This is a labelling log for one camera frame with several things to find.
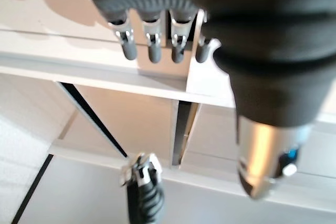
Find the black line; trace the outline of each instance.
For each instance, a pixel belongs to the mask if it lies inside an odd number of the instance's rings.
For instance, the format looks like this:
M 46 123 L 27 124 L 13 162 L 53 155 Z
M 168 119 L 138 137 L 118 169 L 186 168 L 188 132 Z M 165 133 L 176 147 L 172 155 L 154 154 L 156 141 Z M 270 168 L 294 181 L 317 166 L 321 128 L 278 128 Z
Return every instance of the black line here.
M 124 156 L 127 157 L 127 153 L 119 145 L 117 140 L 112 136 L 103 122 L 99 119 L 90 105 L 86 102 L 85 98 L 79 93 L 76 87 L 71 83 L 60 82 L 60 84 L 66 89 L 66 91 L 74 98 L 78 105 L 87 113 L 93 122 L 101 129 L 104 135 L 112 142 L 112 144 L 118 149 L 118 151 Z
M 25 198 L 23 199 L 18 211 L 16 212 L 16 215 L 14 216 L 14 219 L 12 221 L 12 224 L 17 224 L 24 212 L 24 210 L 26 209 L 28 202 L 30 201 L 30 198 L 32 197 L 38 183 L 40 182 L 44 172 L 46 171 L 51 159 L 53 158 L 52 154 L 49 154 L 46 158 L 46 160 L 44 161 L 40 171 L 38 172 L 38 174 L 36 175 L 32 185 L 30 186 L 30 189 L 28 190 Z

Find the wooden panel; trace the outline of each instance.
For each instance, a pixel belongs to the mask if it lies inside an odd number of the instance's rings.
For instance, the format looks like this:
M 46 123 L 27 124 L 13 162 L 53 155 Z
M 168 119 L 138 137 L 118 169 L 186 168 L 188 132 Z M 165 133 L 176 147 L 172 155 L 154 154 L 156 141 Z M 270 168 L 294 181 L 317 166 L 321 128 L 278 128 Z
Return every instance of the wooden panel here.
M 73 152 L 123 158 L 114 145 L 100 132 L 100 129 L 79 111 L 76 112 L 65 135 L 55 140 L 49 149 L 51 154 L 80 159 L 76 154 L 72 155 Z
M 171 118 L 177 101 L 76 87 L 127 153 L 154 152 L 160 158 L 171 159 Z

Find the blue light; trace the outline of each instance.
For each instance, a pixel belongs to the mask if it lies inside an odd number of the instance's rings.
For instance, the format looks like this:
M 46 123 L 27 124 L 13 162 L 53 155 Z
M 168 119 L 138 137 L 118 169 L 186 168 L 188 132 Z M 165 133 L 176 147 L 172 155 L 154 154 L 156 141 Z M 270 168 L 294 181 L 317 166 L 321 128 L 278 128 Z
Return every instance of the blue light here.
M 295 157 L 296 157 L 296 154 L 297 154 L 297 150 L 296 150 L 296 149 L 291 149 L 291 150 L 288 152 L 288 157 L 289 157 L 289 158 L 295 158 Z

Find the white wall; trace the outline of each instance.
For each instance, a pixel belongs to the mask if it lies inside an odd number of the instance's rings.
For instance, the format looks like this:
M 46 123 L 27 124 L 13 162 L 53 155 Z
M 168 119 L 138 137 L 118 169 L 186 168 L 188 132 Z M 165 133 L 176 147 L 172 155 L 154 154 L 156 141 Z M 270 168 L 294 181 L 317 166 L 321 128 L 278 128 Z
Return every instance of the white wall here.
M 0 74 L 0 223 L 10 223 L 74 112 L 51 81 Z

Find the silver metal part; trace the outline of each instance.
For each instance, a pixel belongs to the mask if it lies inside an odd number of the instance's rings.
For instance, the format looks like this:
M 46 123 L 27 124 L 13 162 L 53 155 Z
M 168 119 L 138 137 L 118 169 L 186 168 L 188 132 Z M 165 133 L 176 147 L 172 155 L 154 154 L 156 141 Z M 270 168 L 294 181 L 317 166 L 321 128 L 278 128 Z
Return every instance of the silver metal part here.
M 284 177 L 297 171 L 296 160 L 284 164 L 281 175 L 280 157 L 296 152 L 307 140 L 311 125 L 275 127 L 254 122 L 244 116 L 238 119 L 238 171 L 245 191 L 253 199 L 268 195 Z
M 151 182 L 150 170 L 155 170 L 156 182 L 161 182 L 162 167 L 157 156 L 154 153 L 145 155 L 139 153 L 128 165 L 123 166 L 121 170 L 120 184 L 137 182 L 138 186 L 143 186 Z
M 193 19 L 189 20 L 187 23 L 178 23 L 174 18 L 174 12 L 170 10 L 171 15 L 171 36 L 172 36 L 172 44 L 174 47 L 179 43 L 178 38 L 181 37 L 181 47 L 184 48 L 190 33 L 191 25 L 193 23 Z
M 142 22 L 143 31 L 147 38 L 147 45 L 151 46 L 152 44 L 161 43 L 161 19 L 158 19 L 155 22 L 149 23 L 146 21 Z M 151 35 L 155 36 L 155 41 L 151 39 Z
M 127 19 L 123 24 L 114 25 L 109 22 L 109 26 L 114 31 L 116 37 L 118 38 L 120 44 L 124 44 L 125 42 L 133 42 L 134 41 L 134 31 L 131 25 L 129 13 L 127 13 Z

